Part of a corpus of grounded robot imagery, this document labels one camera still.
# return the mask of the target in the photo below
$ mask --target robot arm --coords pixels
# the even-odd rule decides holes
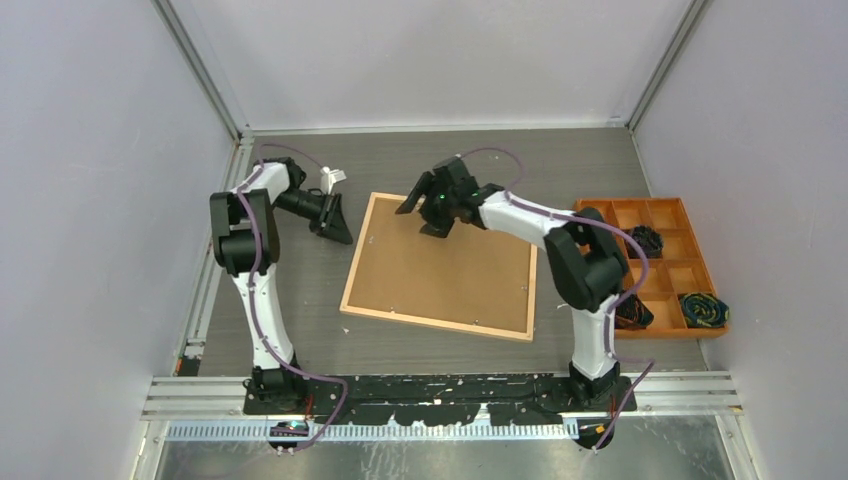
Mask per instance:
[[[608,355],[612,329],[604,332],[605,316],[621,291],[627,262],[609,232],[563,219],[603,221],[600,213],[555,210],[508,194],[499,185],[480,187],[459,157],[424,172],[396,213],[411,213],[421,197],[419,213],[425,221],[421,233],[445,238],[459,219],[515,235],[547,252],[554,284],[574,318],[571,375],[582,381],[590,397],[603,394],[619,371]],[[588,253],[581,253],[578,245],[588,245]]]
[[[251,312],[248,296],[256,240],[250,226],[245,225],[247,212],[236,197],[236,189],[215,193],[209,200],[215,260],[226,269],[238,288],[250,326],[254,365],[250,383],[267,391],[294,392],[302,388],[299,385],[302,379],[282,369],[265,345],[273,348],[287,364],[297,367],[295,350],[286,334],[277,297],[276,263],[280,257],[280,239],[273,208],[279,207],[309,219],[309,229],[318,236],[339,243],[353,243],[341,211],[341,194],[332,193],[333,185],[344,180],[344,172],[324,167],[320,191],[317,188],[301,190],[305,179],[306,174],[291,158],[278,158],[266,160],[264,166],[255,166],[238,187],[253,211],[262,248],[259,268],[252,279],[255,315]],[[260,338],[258,330],[262,331],[264,339]]]

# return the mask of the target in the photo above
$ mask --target gray floor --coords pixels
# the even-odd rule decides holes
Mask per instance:
[[[157,479],[733,478],[715,417],[623,417],[588,460],[571,440],[318,443],[277,457],[267,443],[166,442]]]
[[[354,235],[372,191],[407,194],[421,172],[457,152],[499,146],[519,155],[527,168],[515,192],[529,200],[570,208],[580,197],[648,196],[645,178],[624,129],[522,130],[385,133],[259,137],[306,151],[342,168],[344,213]],[[265,149],[265,156],[285,155]],[[304,186],[317,186],[318,174]],[[503,155],[481,153],[467,160],[480,183],[506,185],[516,167]],[[477,373],[566,371],[573,350],[571,315],[557,310],[562,300],[540,251],[533,343],[478,337],[339,313],[353,246],[317,238],[307,222],[277,212],[282,253],[277,286],[286,329],[301,365],[316,373]],[[694,340],[618,341],[621,355],[654,357],[658,370],[703,370]],[[221,281],[200,374],[248,375],[252,366],[247,321],[236,289]],[[625,365],[638,370],[640,365]]]

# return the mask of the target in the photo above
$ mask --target cork board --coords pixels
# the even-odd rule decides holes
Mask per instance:
[[[395,215],[404,198],[371,194],[340,311],[532,341],[536,247],[461,222],[423,235],[417,211]]]

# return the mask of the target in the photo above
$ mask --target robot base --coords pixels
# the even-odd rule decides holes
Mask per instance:
[[[457,422],[467,425],[478,414],[485,413],[492,426],[562,424],[562,413],[610,412],[613,406],[620,405],[630,379],[617,375],[618,369],[614,369],[609,378],[599,379],[592,387],[587,387],[585,379],[550,373],[341,376],[337,378],[344,379],[350,391],[335,423],[386,425],[391,419],[403,426],[417,421],[427,426]],[[335,408],[341,387],[324,382],[306,383],[308,395],[313,397],[310,413],[316,423],[322,423]],[[597,396],[587,397],[587,391],[593,387]],[[625,411],[635,409],[636,402],[631,398]],[[291,403],[248,397],[244,413],[306,414],[306,405],[292,410]],[[609,421],[609,417],[581,420],[577,442],[590,448],[599,438],[598,427],[608,428]]]
[[[297,358],[293,358],[291,364],[298,367]],[[244,388],[247,390],[244,413],[256,415],[258,411],[273,409],[282,414],[302,409],[309,385],[305,378],[282,367],[267,370],[253,367],[251,378],[244,381]]]

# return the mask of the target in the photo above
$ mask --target orange tray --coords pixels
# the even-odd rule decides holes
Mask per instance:
[[[618,338],[715,338],[727,333],[721,328],[689,328],[683,318],[677,296],[683,293],[709,292],[715,287],[695,232],[679,198],[592,198],[579,199],[575,210],[594,207],[604,220],[621,229],[648,225],[663,237],[662,258],[650,259],[648,278],[637,292],[639,299],[654,314],[654,321],[644,330],[616,329]],[[619,248],[627,256],[624,240],[617,238]],[[642,274],[639,259],[629,259],[630,272],[624,279],[628,288]]]

